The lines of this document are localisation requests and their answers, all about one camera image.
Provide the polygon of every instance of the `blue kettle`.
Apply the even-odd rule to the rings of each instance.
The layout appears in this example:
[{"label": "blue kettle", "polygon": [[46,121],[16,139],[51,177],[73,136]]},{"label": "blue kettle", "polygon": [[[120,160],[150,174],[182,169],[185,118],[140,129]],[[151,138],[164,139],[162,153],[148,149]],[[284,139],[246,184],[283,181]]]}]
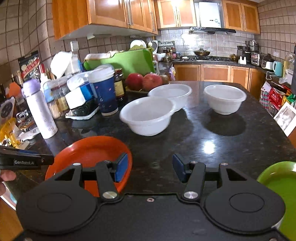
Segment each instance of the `blue kettle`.
[{"label": "blue kettle", "polygon": [[281,62],[278,61],[274,61],[273,65],[272,65],[272,69],[275,73],[275,75],[279,76],[279,77],[283,77],[283,64]]}]

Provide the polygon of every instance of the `wooden floor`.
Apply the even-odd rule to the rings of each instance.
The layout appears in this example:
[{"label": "wooden floor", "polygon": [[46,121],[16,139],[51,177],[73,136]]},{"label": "wooden floor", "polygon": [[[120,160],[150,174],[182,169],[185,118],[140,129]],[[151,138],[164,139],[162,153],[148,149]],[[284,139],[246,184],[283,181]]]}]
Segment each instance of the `wooden floor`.
[{"label": "wooden floor", "polygon": [[0,198],[0,241],[11,241],[21,231],[16,212]]}]

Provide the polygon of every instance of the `water bottle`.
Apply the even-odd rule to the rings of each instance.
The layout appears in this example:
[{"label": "water bottle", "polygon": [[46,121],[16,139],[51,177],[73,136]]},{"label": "water bottle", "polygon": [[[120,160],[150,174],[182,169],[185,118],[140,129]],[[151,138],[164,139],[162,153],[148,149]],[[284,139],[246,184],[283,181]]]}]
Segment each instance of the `water bottle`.
[{"label": "water bottle", "polygon": [[57,126],[48,109],[44,95],[40,90],[40,83],[36,79],[24,82],[24,95],[32,116],[44,139],[52,137],[57,132]]}]

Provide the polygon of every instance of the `red fruit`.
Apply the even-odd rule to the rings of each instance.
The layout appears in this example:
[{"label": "red fruit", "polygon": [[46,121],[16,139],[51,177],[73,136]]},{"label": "red fruit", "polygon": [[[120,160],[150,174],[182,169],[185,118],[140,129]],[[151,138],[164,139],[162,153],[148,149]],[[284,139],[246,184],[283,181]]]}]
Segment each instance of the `red fruit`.
[{"label": "red fruit", "polygon": [[157,74],[147,74],[143,79],[143,89],[150,91],[155,87],[161,86],[163,84],[162,78]]},{"label": "red fruit", "polygon": [[143,79],[144,79],[143,75],[138,73],[131,73],[126,78],[125,83],[130,90],[139,91],[140,89],[143,88],[143,85],[142,85]]}]

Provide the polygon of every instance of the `blue gripper pad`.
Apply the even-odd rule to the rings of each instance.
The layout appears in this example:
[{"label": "blue gripper pad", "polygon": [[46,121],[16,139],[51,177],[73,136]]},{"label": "blue gripper pad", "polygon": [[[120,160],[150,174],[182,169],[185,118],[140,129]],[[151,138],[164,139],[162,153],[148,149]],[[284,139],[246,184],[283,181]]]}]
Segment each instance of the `blue gripper pad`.
[{"label": "blue gripper pad", "polygon": [[180,160],[176,154],[173,155],[173,168],[179,178],[183,183],[187,181],[187,174],[185,172],[184,163]]},{"label": "blue gripper pad", "polygon": [[114,175],[116,183],[122,180],[123,175],[126,172],[127,168],[128,168],[128,155],[127,153],[125,153],[124,156],[117,163],[116,172]]}]

